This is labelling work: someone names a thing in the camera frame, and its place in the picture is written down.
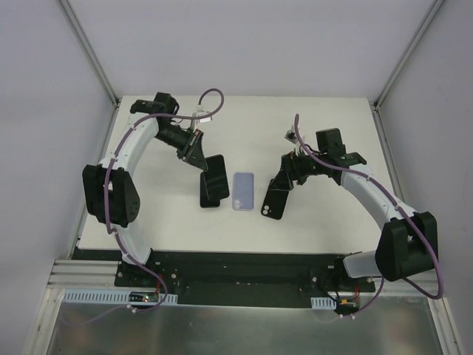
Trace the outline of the black smartphone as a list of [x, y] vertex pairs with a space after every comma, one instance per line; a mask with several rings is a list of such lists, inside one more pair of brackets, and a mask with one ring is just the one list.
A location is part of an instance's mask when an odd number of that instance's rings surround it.
[[281, 220], [289, 191], [269, 187], [263, 200], [261, 215], [273, 220]]
[[200, 173], [200, 207], [202, 209], [214, 209], [220, 207], [220, 200], [211, 200], [205, 184], [205, 175]]

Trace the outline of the lilac phone case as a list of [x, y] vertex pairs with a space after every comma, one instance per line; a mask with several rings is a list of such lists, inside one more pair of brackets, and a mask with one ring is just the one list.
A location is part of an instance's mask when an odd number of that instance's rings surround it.
[[232, 207], [235, 211], [252, 211], [254, 208], [254, 174], [236, 172], [233, 176]]

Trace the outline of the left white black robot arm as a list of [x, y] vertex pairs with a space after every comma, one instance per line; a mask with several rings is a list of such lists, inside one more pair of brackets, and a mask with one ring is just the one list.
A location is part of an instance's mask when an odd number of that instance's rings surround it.
[[137, 100], [115, 148], [100, 163], [87, 165], [82, 172], [86, 209], [115, 236], [124, 262], [147, 263], [152, 248], [143, 236], [138, 215], [140, 196], [133, 181], [145, 148], [156, 139], [176, 149], [177, 158], [203, 172], [208, 170], [203, 153], [203, 132], [194, 125], [183, 128], [173, 122], [179, 104], [169, 93], [159, 92], [152, 101]]

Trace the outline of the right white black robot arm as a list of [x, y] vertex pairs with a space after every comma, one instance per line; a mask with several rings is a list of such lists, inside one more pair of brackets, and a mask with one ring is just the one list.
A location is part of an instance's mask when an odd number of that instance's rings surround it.
[[438, 262], [435, 217], [429, 212], [415, 211], [379, 183], [360, 154], [347, 152], [339, 129], [318, 131], [316, 151], [302, 143], [295, 128], [285, 137], [296, 147], [281, 157], [279, 171], [268, 185], [262, 216], [280, 220], [294, 186], [303, 185], [310, 176], [324, 175], [348, 191], [381, 230], [374, 251], [343, 257], [341, 263], [349, 278], [383, 277], [396, 281], [435, 268]]

